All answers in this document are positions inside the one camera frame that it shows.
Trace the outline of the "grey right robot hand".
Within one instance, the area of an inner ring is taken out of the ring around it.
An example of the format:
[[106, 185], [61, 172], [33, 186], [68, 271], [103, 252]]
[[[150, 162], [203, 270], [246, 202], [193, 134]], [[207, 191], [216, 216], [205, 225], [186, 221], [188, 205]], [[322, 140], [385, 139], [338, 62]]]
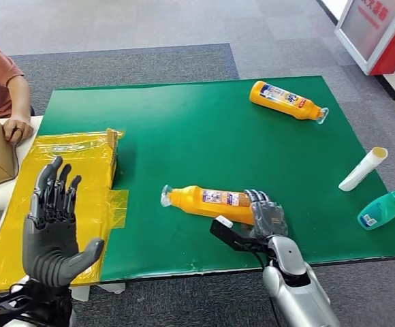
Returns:
[[288, 235], [282, 205], [271, 201], [263, 191], [245, 189], [244, 192], [248, 197], [252, 212], [253, 228], [249, 232], [251, 238], [265, 240], [273, 235]]

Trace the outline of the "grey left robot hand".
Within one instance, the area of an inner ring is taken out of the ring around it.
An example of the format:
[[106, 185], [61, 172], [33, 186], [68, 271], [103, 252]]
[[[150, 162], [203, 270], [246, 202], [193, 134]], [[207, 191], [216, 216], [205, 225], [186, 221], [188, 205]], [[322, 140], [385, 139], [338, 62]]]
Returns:
[[48, 287], [68, 287], [98, 261], [104, 248], [94, 238], [82, 251], [76, 241], [76, 192], [82, 177], [70, 183], [72, 166], [54, 157], [38, 175], [24, 222], [22, 264], [26, 275]]

